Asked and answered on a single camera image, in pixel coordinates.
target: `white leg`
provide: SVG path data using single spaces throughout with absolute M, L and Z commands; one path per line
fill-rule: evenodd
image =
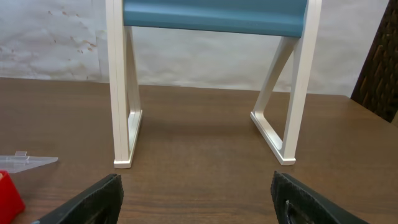
M 126 32 L 123 26 L 123 1 L 106 0 L 106 21 L 115 152 L 114 166 L 115 168 L 130 168 L 142 111 L 139 102 L 132 34 L 131 30 Z
M 296 41 L 294 41 L 294 39 L 282 38 L 259 98 L 251 113 L 252 120 L 259 128 L 262 136 L 282 165 L 292 165 L 295 163 L 295 150 L 297 139 L 299 138 L 305 96 L 307 94 L 313 52 L 315 50 L 321 3 L 322 0 L 308 1 L 302 38 L 299 40 L 296 39 Z M 264 109 L 271 96 L 272 89 L 292 52 L 292 48 L 294 51 L 292 90 L 284 141 L 282 142 L 280 137 L 265 119 Z

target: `white wall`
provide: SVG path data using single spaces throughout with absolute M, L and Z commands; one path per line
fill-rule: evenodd
M 323 0 L 309 92 L 350 95 L 388 0 Z M 104 0 L 0 0 L 0 77 L 108 82 Z M 259 90 L 279 37 L 135 27 L 139 83 Z M 292 58 L 275 91 L 290 90 Z

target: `brown wicker panel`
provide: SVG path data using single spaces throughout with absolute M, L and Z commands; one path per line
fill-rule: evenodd
M 351 99 L 391 122 L 398 110 L 398 0 L 390 0 Z

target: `red object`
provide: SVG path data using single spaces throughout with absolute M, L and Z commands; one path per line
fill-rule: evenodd
M 0 224 L 10 223 L 24 209 L 24 202 L 7 171 L 0 170 Z

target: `transparent plastic lid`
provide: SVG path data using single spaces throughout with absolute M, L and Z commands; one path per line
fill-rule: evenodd
M 56 162 L 57 157 L 27 156 L 26 152 L 18 151 L 15 156 L 0 156 L 0 170 L 10 174 L 32 169 L 38 166 Z

